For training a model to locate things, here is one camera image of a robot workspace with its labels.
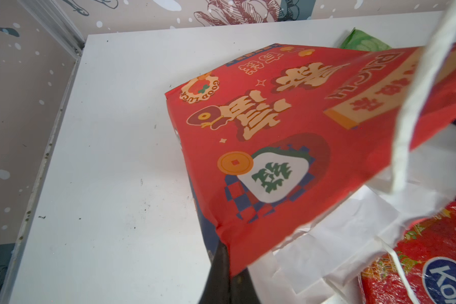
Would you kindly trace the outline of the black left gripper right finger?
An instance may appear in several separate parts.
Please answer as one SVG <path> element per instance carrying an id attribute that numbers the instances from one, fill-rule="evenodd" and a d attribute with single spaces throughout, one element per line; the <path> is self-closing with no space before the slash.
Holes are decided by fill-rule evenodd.
<path id="1" fill-rule="evenodd" d="M 260 304 L 248 269 L 231 279 L 232 304 Z"/>

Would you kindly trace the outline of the green chips bag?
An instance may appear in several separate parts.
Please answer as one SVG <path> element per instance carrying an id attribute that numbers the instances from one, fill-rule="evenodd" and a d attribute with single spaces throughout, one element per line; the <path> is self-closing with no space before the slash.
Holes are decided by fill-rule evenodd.
<path id="1" fill-rule="evenodd" d="M 354 28 L 345 38 L 339 48 L 368 52 L 386 51 L 392 49 L 392 47 L 386 43 L 356 28 Z"/>

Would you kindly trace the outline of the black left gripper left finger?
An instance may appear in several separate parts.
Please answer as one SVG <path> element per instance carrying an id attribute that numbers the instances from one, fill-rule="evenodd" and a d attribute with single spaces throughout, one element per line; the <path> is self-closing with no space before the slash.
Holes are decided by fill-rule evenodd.
<path id="1" fill-rule="evenodd" d="M 199 304 L 231 303 L 230 282 L 228 250 L 225 244 L 219 241 Z"/>

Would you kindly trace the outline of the red paper gift bag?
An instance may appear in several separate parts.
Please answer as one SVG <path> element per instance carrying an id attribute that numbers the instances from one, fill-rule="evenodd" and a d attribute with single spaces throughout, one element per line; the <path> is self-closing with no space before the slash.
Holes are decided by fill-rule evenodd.
<path id="1" fill-rule="evenodd" d="M 422 47 L 272 44 L 167 92 L 211 262 L 324 303 L 456 199 L 456 1 Z"/>

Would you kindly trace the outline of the red snack bag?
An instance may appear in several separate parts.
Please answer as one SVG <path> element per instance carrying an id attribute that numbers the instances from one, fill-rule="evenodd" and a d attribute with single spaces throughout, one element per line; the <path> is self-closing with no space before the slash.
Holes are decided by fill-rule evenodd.
<path id="1" fill-rule="evenodd" d="M 415 223 L 395 252 L 420 303 L 456 303 L 456 199 L 442 211 Z M 410 303 L 389 254 L 360 275 L 363 303 Z"/>

